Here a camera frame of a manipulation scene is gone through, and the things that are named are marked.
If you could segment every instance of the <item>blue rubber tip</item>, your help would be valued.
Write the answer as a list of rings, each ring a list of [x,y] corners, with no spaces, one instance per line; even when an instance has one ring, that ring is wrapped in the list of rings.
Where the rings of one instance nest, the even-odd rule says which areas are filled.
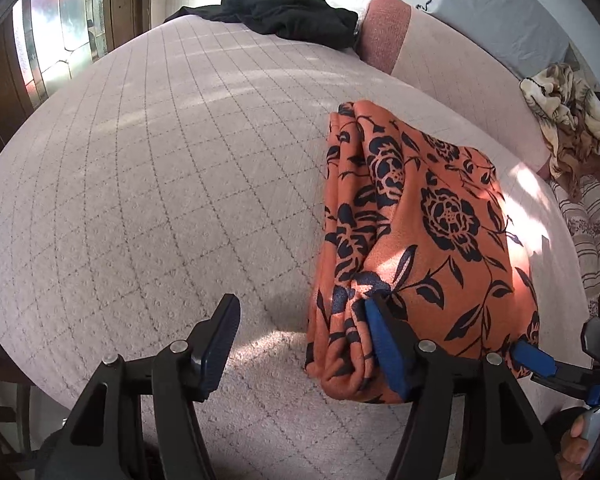
[[[386,378],[387,385],[400,395],[402,400],[407,400],[407,396],[411,391],[411,385],[407,377],[405,377],[404,358],[400,354],[376,302],[365,300],[365,311],[376,358]]]
[[[553,357],[526,341],[515,343],[511,357],[515,362],[541,377],[552,377],[558,371]]]

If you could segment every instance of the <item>silver screw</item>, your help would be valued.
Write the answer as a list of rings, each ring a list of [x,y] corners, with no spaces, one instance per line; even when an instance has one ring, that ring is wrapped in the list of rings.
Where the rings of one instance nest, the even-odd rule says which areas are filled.
[[[118,354],[107,354],[102,358],[102,362],[107,366],[111,366],[118,360]]]
[[[180,354],[187,348],[189,348],[189,345],[183,339],[178,339],[169,345],[169,350],[171,350],[174,354]]]
[[[500,354],[496,354],[496,352],[490,352],[487,354],[487,362],[494,366],[501,365],[502,356]]]
[[[427,354],[436,351],[436,344],[433,341],[429,341],[428,339],[423,339],[418,343],[418,348]]]

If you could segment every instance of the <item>floral print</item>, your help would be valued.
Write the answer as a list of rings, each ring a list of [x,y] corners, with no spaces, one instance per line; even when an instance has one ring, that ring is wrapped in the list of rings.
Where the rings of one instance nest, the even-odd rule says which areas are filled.
[[[331,114],[324,242],[305,369],[336,399],[402,402],[376,361],[365,300],[455,356],[538,344],[528,257],[489,159],[411,128],[368,101]]]

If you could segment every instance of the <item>crumpled scarf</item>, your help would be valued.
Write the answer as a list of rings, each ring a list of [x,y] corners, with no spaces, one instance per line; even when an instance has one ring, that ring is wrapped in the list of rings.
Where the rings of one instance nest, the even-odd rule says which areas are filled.
[[[538,344],[528,257],[489,159],[369,101],[330,116],[324,242],[305,369],[336,399],[404,402],[374,353],[365,299],[381,294],[420,339],[456,356]]]
[[[599,99],[566,63],[553,63],[536,76],[523,79],[520,89],[551,151],[552,177],[572,202],[579,202],[580,176],[596,169],[595,164],[586,164],[600,155]]]

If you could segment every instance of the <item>gray pillow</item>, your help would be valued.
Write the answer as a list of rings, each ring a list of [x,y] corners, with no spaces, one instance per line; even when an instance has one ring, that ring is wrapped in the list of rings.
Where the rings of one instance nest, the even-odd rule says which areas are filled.
[[[424,7],[518,78],[562,62],[569,37],[537,0],[429,0]]]

